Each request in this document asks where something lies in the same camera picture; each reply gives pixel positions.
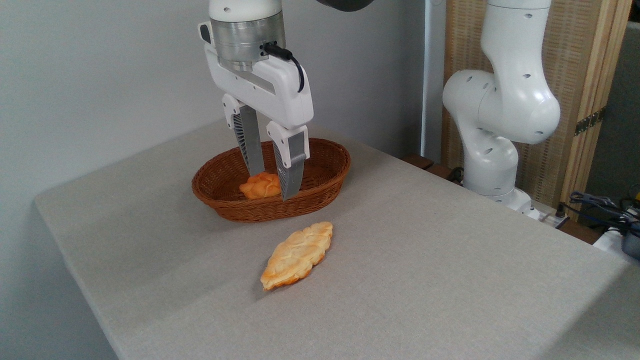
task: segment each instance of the croissant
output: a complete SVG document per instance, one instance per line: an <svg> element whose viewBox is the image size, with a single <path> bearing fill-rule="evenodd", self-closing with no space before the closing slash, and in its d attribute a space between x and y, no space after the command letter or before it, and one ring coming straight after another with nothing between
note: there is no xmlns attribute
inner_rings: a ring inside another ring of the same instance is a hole
<svg viewBox="0 0 640 360"><path fill-rule="evenodd" d="M277 175L261 172L240 185L240 191L250 200L277 196L280 195L280 179Z"/></svg>
<svg viewBox="0 0 640 360"><path fill-rule="evenodd" d="M278 244L260 277L264 289L293 284L307 277L311 268L324 259L332 235L333 225L325 221L296 231Z"/></svg>

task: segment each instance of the brown basket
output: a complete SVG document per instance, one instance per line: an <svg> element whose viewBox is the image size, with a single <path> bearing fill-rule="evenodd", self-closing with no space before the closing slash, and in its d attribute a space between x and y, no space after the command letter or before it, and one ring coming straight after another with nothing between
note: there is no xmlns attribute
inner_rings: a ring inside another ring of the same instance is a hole
<svg viewBox="0 0 640 360"><path fill-rule="evenodd" d="M300 192L287 201L267 197L248 200L240 184L249 178L239 148L225 151L202 165L191 181L193 193L223 218L235 222L263 222L312 213L329 205L342 187L351 157L342 145L309 138L310 157L305 160ZM265 171L277 174L273 145L262 142Z"/></svg>

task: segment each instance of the basket rim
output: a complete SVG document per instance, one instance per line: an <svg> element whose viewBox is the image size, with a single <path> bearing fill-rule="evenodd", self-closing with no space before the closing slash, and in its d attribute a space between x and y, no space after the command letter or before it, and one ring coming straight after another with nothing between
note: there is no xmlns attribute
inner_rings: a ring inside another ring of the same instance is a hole
<svg viewBox="0 0 640 360"><path fill-rule="evenodd" d="M314 193L317 193L318 191L323 191L323 190L325 190L327 188L334 187L336 184L339 184L339 183L341 184L343 182L344 178L346 177L346 174L349 172L349 168L351 167L351 155L349 154L349 151L347 151L347 149L343 145L341 145L341 144L339 144L337 142L333 142L331 140L323 139L323 138L309 138L309 141L320 141L320 142L324 142L324 143L327 143L327 144L330 144L332 146L337 147L340 150L340 152L342 153L342 155L343 155L343 157L345 159L344 165L342 166L342 168L340 169L338 174L336 176L334 176L333 178L331 178L326 183L320 184L319 186L316 186L316 187L311 188L311 189L302 190L302 191L298 192L294 197L291 197L290 199L287 199L285 202L290 202L292 200L300 199L300 198L306 197L307 195L312 195ZM221 152L220 154L214 156L209 161L207 161L204 165L202 165L202 167L200 167L200 169L198 169L198 172L196 172L195 176L191 180L191 189L193 190L194 194L201 201L206 201L211 206L215 206L215 207L226 207L226 206L234 206L234 205L241 205L241 204L262 205L262 204L283 202L281 196L272 196L272 197L265 197L265 198L261 198L261 199L246 199L246 200L215 200L215 199L212 199L210 197L205 196L200 191L200 189L198 187L198 180L199 180L200 176L202 176L202 174L206 170L209 169L209 167L212 165L213 161L217 157L224 156L229 152L236 151L237 149L238 149L238 147L233 147L233 148L231 148L231 149L229 149L229 150L227 150L225 152Z"/></svg>

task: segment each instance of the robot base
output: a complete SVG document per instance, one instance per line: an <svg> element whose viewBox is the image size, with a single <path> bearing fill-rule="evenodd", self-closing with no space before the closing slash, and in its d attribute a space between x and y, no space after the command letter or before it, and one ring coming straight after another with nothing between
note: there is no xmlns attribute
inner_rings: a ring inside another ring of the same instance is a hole
<svg viewBox="0 0 640 360"><path fill-rule="evenodd" d="M507 206L509 209L525 214L530 218L538 220L540 212L531 204L531 198L520 189L513 188L510 192L498 196L485 196L495 202Z"/></svg>

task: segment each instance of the black cable bundle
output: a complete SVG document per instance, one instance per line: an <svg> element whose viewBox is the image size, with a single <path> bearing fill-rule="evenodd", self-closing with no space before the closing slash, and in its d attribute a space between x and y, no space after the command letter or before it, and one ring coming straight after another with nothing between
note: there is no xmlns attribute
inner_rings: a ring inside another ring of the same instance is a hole
<svg viewBox="0 0 640 360"><path fill-rule="evenodd" d="M619 208L610 198L604 196L594 196L583 192L573 192L569 196L569 203L582 204L586 208L581 210L574 209L564 202L560 205L565 209L583 216L586 219L598 223L598 226L608 226L620 232L622 235L631 233L640 237L640 217L635 213ZM592 214L593 210L600 212L601 216Z"/></svg>

